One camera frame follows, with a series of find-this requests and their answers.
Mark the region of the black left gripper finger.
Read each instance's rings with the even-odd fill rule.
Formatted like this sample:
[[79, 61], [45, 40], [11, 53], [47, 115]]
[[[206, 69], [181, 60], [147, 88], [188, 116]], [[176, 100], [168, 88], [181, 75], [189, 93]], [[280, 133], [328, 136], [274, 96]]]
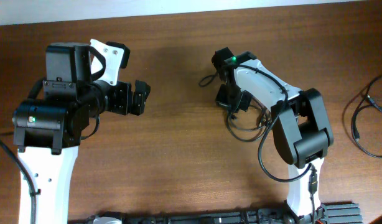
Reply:
[[151, 92], [151, 86], [148, 85], [146, 82], [140, 81], [140, 80], [135, 81], [135, 91], [133, 94], [134, 99], [138, 97], [143, 97], [146, 100], [150, 92]]
[[147, 100], [146, 91], [134, 92], [131, 113], [137, 116], [142, 115], [145, 109], [146, 100]]

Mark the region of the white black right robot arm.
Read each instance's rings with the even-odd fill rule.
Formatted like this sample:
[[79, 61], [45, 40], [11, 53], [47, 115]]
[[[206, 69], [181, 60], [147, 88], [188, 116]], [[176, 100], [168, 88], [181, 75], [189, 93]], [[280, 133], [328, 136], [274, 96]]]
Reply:
[[[324, 214], [318, 193], [320, 170], [334, 141], [322, 95], [315, 88], [301, 90], [284, 82], [251, 52], [234, 55], [225, 47], [214, 53], [212, 64], [223, 81], [216, 103], [227, 111], [227, 125], [253, 100], [261, 107], [264, 132], [258, 138], [258, 162], [270, 179], [289, 184], [285, 219], [317, 222]], [[262, 150], [268, 134], [288, 165], [286, 179], [270, 174], [264, 166]]]

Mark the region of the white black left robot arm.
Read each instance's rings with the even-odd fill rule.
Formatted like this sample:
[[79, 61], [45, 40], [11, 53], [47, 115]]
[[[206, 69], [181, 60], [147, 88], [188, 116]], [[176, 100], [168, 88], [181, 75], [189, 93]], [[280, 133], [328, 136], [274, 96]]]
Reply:
[[15, 110], [22, 172], [20, 223], [66, 223], [72, 171], [83, 130], [104, 112], [143, 114], [150, 86], [121, 82], [130, 50], [116, 42], [50, 44], [46, 76]]

